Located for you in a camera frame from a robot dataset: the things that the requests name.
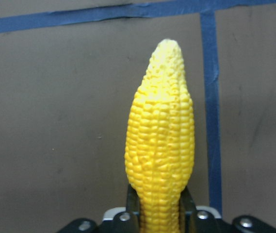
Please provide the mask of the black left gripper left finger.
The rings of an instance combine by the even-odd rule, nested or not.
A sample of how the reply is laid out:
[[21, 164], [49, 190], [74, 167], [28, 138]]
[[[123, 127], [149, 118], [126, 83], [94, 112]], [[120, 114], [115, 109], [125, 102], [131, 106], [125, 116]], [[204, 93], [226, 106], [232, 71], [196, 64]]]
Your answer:
[[134, 233], [140, 232], [140, 200], [136, 190], [129, 184], [127, 188], [126, 211], [134, 219]]

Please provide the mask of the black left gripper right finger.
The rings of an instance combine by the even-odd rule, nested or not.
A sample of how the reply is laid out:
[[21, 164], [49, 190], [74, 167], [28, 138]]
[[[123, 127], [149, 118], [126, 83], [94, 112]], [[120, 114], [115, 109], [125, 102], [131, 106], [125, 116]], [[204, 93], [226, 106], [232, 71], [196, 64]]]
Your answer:
[[190, 218], [196, 210], [195, 202], [186, 186], [180, 195], [180, 232], [190, 232]]

